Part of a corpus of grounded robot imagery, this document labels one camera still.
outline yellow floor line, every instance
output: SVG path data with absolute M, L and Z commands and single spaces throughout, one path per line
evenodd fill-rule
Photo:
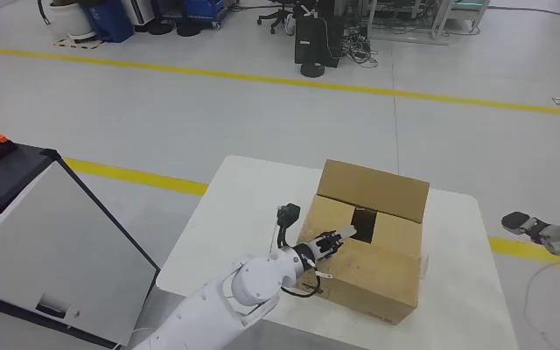
M 128 170 L 69 158 L 65 158 L 64 161 L 75 172 L 163 188 L 175 192 L 189 193 L 195 196 L 204 195 L 204 192 L 208 188 L 206 184 L 182 180 L 180 178 L 168 178 L 166 176 L 150 174 L 143 171 Z
M 494 253 L 515 256 L 542 263 L 560 262 L 560 256 L 552 255 L 545 247 L 524 241 L 510 241 L 489 237 L 490 248 Z
M 117 179 L 134 184 L 153 186 L 180 193 L 188 193 L 194 196 L 204 195 L 204 192 L 208 188 L 206 184 L 180 178 L 168 178 L 166 176 L 143 171 L 128 170 L 69 158 L 65 158 L 64 161 L 75 172 Z M 510 241 L 493 237 L 489 237 L 488 240 L 490 241 L 490 247 L 494 253 L 516 256 L 544 263 L 560 262 L 560 256 L 551 255 L 545 248 L 533 243 Z
M 426 100 L 426 101 L 434 101 L 434 102 L 482 106 L 482 107 L 489 107 L 494 109 L 512 109 L 512 110 L 520 110 L 525 112 L 560 115 L 560 108 L 540 107 L 540 106 L 532 106 L 532 105 L 525 105 L 525 104 L 518 104 L 518 103 L 489 101 L 489 100 L 480 100 L 480 99 L 472 99 L 472 98 L 450 97 L 450 96 L 443 96 L 439 94 L 422 94 L 422 93 L 415 93 L 411 91 L 394 90 L 390 88 L 357 87 L 352 85 L 333 84 L 333 83 L 320 82 L 314 80 L 273 78 L 273 77 L 266 77 L 266 76 L 253 75 L 253 74 L 216 72 L 216 71 L 209 71 L 209 70 L 202 70 L 202 69 L 183 68 L 179 66 L 162 66 L 162 65 L 153 65 L 149 63 L 128 62 L 128 61 L 115 60 L 115 59 L 91 59 L 88 57 L 59 55 L 53 53 L 26 52 L 26 51 L 0 49 L 0 54 L 18 56 L 18 57 L 28 57 L 34 59 L 43 59 L 43 60 L 63 60 L 63 61 L 70 61 L 70 62 L 89 63 L 89 64 L 101 65 L 101 66 L 144 69 L 144 70 L 167 72 L 173 74 L 200 75 L 200 76 L 232 79 L 232 80 L 239 80 L 239 81 L 255 81 L 255 82 L 264 82 L 269 84 L 290 85 L 296 87 L 322 88 L 326 90 L 346 91 L 346 92 L 360 93 L 360 94 L 388 95 L 388 96 L 405 97 L 410 99 Z

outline office chair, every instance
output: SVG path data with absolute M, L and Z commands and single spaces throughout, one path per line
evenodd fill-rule
M 256 20 L 256 23 L 258 25 L 262 25 L 263 24 L 263 19 L 276 19 L 276 21 L 274 21 L 274 23 L 270 26 L 270 34 L 274 34 L 275 30 L 274 28 L 276 28 L 278 25 L 280 25 L 280 23 L 285 23 L 286 22 L 286 18 L 288 17 L 289 14 L 291 14 L 291 11 L 288 11 L 285 9 L 286 5 L 292 5 L 295 4 L 297 0 L 275 0 L 275 3 L 280 3 L 282 4 L 282 9 L 269 14 L 267 16 L 259 16 L 259 19 Z

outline blue container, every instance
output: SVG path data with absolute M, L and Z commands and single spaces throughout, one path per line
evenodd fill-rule
M 216 2 L 215 13 L 212 9 L 212 5 Z M 185 11 L 186 15 L 191 17 L 217 17 L 221 9 L 224 8 L 225 0 L 185 0 Z
M 81 0 L 80 5 L 100 40 L 122 43 L 134 34 L 121 0 Z

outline white bucket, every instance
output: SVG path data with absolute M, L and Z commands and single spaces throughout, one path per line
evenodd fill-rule
M 95 35 L 94 29 L 88 21 L 78 3 L 67 6 L 49 6 L 51 22 L 56 23 L 62 31 L 71 37 L 87 37 Z

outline cabinet handle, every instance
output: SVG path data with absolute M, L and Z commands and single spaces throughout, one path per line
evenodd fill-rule
M 54 297 L 49 297 L 43 293 L 43 297 L 35 306 L 35 310 L 38 312 L 46 313 L 58 319 L 63 319 L 67 315 L 67 311 L 70 305 L 55 299 Z

